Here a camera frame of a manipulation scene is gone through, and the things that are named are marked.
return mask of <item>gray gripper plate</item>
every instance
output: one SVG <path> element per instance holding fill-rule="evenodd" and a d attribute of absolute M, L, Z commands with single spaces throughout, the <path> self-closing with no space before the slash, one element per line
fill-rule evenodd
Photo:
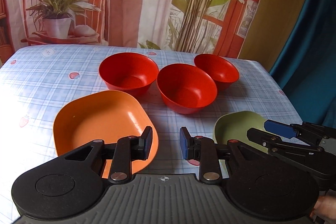
<path fill-rule="evenodd" d="M 15 224 L 46 224 L 22 216 Z M 50 224 L 266 224 L 232 206 L 218 186 L 199 183 L 194 174 L 142 175 L 108 188 L 93 208 Z M 308 224 L 308 217 L 277 224 Z"/>

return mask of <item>green bowl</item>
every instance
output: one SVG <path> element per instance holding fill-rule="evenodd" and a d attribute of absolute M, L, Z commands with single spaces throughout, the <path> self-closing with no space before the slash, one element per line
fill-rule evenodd
<path fill-rule="evenodd" d="M 231 139 L 239 140 L 267 153 L 266 147 L 249 141 L 246 136 L 246 132 L 252 127 L 266 131 L 264 128 L 265 121 L 266 119 L 258 113 L 251 111 L 226 114 L 217 120 L 213 131 L 213 139 L 219 144 L 226 144 Z"/>

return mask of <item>plaid tablecloth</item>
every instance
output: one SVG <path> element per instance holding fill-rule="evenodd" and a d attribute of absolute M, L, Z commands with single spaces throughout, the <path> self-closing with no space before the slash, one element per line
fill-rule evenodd
<path fill-rule="evenodd" d="M 23 172 L 56 157 L 53 121 L 68 102 L 106 85 L 98 75 L 103 59 L 117 52 L 139 52 L 159 68 L 173 63 L 193 64 L 195 54 L 147 49 L 52 45 L 25 47 L 0 69 L 0 223 L 18 217 L 11 200 L 11 186 Z M 216 101 L 193 115 L 168 109 L 154 83 L 139 101 L 152 120 L 160 145 L 147 173 L 197 173 L 198 167 L 182 160 L 179 129 L 192 136 L 212 137 L 216 120 L 224 114 L 250 110 L 284 123 L 301 123 L 279 86 L 257 62 L 229 59 L 240 79 L 220 92 Z"/>

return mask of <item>white flower pot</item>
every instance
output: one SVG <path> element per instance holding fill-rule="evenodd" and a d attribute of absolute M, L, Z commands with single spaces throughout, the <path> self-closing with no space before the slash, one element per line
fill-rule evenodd
<path fill-rule="evenodd" d="M 71 18 L 43 19 L 43 29 L 46 30 L 50 37 L 67 38 L 70 24 Z"/>

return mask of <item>metal screw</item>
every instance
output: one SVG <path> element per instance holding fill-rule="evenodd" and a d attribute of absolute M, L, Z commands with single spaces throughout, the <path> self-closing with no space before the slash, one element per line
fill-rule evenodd
<path fill-rule="evenodd" d="M 111 179 L 116 181 L 125 180 L 127 178 L 127 175 L 123 172 L 116 172 L 111 175 Z"/>
<path fill-rule="evenodd" d="M 208 172 L 203 175 L 206 180 L 217 180 L 219 179 L 219 174 L 215 172 Z"/>

